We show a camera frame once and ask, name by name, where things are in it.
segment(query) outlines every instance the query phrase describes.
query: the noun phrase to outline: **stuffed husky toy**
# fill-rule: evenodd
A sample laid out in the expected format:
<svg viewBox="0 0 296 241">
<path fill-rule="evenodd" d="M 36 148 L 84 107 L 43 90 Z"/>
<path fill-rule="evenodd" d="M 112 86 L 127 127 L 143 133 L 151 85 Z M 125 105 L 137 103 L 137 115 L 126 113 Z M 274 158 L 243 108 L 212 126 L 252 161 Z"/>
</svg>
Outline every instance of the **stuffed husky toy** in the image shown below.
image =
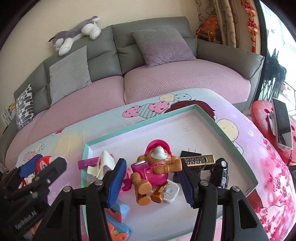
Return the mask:
<svg viewBox="0 0 296 241">
<path fill-rule="evenodd" d="M 63 56 L 71 50 L 74 41 L 84 36 L 89 36 L 90 39 L 96 39 L 100 35 L 101 29 L 96 25 L 98 20 L 98 16 L 84 20 L 69 31 L 58 32 L 49 42 L 52 41 L 55 50 L 59 52 L 60 56 Z"/>
</svg>

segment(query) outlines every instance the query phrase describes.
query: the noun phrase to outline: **red stool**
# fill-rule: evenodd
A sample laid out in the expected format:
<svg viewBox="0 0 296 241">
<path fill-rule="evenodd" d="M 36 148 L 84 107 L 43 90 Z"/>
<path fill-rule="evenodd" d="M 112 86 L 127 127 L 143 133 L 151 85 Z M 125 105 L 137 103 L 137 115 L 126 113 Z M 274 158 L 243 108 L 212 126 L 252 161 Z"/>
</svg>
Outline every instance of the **red stool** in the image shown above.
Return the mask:
<svg viewBox="0 0 296 241">
<path fill-rule="evenodd" d="M 255 101 L 252 104 L 251 108 L 251 117 L 252 121 L 257 126 L 259 131 L 262 133 L 262 135 L 269 140 L 269 142 L 274 146 L 274 148 L 279 153 L 280 157 L 284 161 L 285 164 L 288 164 L 291 151 L 286 150 L 282 151 L 276 144 L 276 137 L 272 134 L 272 130 L 270 128 L 270 123 L 268 120 L 267 114 L 269 114 L 272 111 L 272 104 L 270 102 L 264 101 L 264 100 L 258 100 Z M 293 136 L 293 147 L 296 147 L 296 122 L 295 120 L 290 116 L 291 120 L 291 129 L 292 129 L 292 136 Z M 292 150 L 292 162 L 290 165 L 296 165 L 296 148 L 293 148 Z"/>
</svg>

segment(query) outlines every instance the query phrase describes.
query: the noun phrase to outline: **screw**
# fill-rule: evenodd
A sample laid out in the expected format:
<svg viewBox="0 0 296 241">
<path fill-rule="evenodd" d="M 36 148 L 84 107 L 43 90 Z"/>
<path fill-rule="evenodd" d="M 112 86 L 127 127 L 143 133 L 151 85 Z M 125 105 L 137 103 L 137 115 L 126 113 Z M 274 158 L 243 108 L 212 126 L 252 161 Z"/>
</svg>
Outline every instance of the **screw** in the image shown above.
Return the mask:
<svg viewBox="0 0 296 241">
<path fill-rule="evenodd" d="M 64 192 L 70 192 L 71 191 L 71 187 L 70 186 L 66 186 L 63 188 Z"/>
<path fill-rule="evenodd" d="M 101 186 L 101 185 L 103 185 L 103 181 L 102 181 L 102 180 L 96 180 L 96 181 L 94 182 L 94 184 L 95 184 L 96 186 Z"/>
<path fill-rule="evenodd" d="M 201 184 L 202 186 L 207 186 L 207 185 L 209 185 L 209 182 L 208 182 L 207 180 L 201 180 L 201 181 L 200 181 L 200 184 Z"/>
<path fill-rule="evenodd" d="M 32 193 L 32 198 L 37 198 L 38 197 L 38 193 L 37 192 L 33 192 Z"/>
<path fill-rule="evenodd" d="M 235 191 L 235 192 L 239 192 L 240 191 L 240 188 L 238 186 L 233 186 L 232 187 L 232 190 Z"/>
</svg>

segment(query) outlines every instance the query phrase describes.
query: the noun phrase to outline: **purple marker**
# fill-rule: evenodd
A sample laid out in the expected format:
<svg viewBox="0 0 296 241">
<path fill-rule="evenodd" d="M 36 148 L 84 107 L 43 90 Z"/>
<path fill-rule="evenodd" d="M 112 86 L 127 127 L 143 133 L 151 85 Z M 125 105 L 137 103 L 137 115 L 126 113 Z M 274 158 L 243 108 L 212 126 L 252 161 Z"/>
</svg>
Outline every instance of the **purple marker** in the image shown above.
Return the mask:
<svg viewBox="0 0 296 241">
<path fill-rule="evenodd" d="M 97 163 L 99 161 L 99 165 L 101 164 L 100 162 L 100 157 L 93 157 L 93 158 L 90 158 L 90 159 L 85 159 L 85 160 L 81 160 L 81 161 L 78 161 L 78 169 L 81 170 L 81 169 L 85 169 L 87 168 L 88 166 L 91 166 L 91 167 L 96 167 L 97 166 Z"/>
</svg>

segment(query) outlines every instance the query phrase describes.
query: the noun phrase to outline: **cartoon bedsheet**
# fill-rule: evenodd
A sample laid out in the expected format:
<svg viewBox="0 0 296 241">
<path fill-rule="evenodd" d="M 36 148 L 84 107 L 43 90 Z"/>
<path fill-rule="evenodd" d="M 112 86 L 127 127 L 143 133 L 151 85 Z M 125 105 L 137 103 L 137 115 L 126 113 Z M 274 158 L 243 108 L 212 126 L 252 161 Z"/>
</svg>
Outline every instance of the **cartoon bedsheet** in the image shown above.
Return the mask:
<svg viewBox="0 0 296 241">
<path fill-rule="evenodd" d="M 26 163 L 36 154 L 62 155 L 66 158 L 66 172 L 51 186 L 48 196 L 48 202 L 51 204 L 64 186 L 70 185 L 74 189 L 81 187 L 81 173 L 77 161 L 82 159 L 86 142 L 192 104 L 199 105 L 242 153 L 259 182 L 248 200 L 270 241 L 283 240 L 295 224 L 295 190 L 290 172 L 256 126 L 224 98 L 208 89 L 176 91 L 83 120 L 27 147 L 20 154 L 16 166 Z M 221 233 L 221 219 L 217 220 L 216 232 Z M 83 239 L 86 240 L 85 230 L 83 233 Z M 187 235 L 176 240 L 189 239 L 190 235 Z M 215 240 L 220 240 L 220 236 L 215 235 Z"/>
</svg>

